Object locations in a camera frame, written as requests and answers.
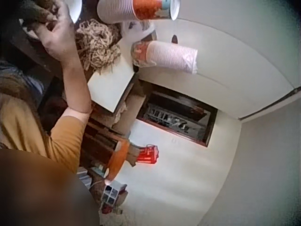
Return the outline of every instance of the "mustard yellow sleeve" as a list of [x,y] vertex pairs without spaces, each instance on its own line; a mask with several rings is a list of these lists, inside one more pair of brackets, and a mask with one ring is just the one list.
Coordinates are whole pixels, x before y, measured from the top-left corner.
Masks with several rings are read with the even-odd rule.
[[86,124],[72,116],[61,117],[47,141],[50,159],[66,166],[73,173],[79,166],[80,147]]

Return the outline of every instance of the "brown yarn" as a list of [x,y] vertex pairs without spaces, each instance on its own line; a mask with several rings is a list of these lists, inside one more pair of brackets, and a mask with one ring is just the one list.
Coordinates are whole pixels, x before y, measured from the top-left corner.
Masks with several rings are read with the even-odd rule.
[[78,53],[84,69],[91,66],[101,70],[112,65],[121,55],[120,47],[115,44],[119,39],[119,30],[115,25],[105,25],[91,19],[79,24],[76,33]]

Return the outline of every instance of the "white plate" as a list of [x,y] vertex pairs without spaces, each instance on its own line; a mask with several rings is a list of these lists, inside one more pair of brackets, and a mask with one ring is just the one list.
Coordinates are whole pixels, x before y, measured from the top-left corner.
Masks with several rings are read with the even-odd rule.
[[[68,5],[71,19],[74,23],[79,19],[81,8],[82,8],[82,0],[63,0]],[[36,34],[33,31],[28,32],[26,27],[23,27],[23,30],[33,39],[39,40]]]

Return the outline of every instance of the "stack of paper cups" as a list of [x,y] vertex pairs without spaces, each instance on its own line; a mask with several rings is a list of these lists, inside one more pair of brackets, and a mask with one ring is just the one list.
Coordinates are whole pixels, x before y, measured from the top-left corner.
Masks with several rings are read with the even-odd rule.
[[97,14],[107,24],[131,20],[172,19],[180,11],[180,0],[99,0]]
[[136,20],[133,0],[99,0],[97,14],[107,24]]
[[159,66],[187,73],[197,73],[198,51],[160,41],[138,42],[132,47],[132,58],[138,67]]

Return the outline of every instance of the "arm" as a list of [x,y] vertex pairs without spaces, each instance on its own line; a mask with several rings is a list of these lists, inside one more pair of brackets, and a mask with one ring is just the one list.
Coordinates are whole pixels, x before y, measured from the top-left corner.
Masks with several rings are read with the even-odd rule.
[[62,117],[69,115],[86,123],[91,112],[91,96],[76,49],[74,24],[67,5],[61,0],[54,3],[58,12],[53,30],[44,24],[34,24],[33,28],[46,51],[62,65],[68,104]]

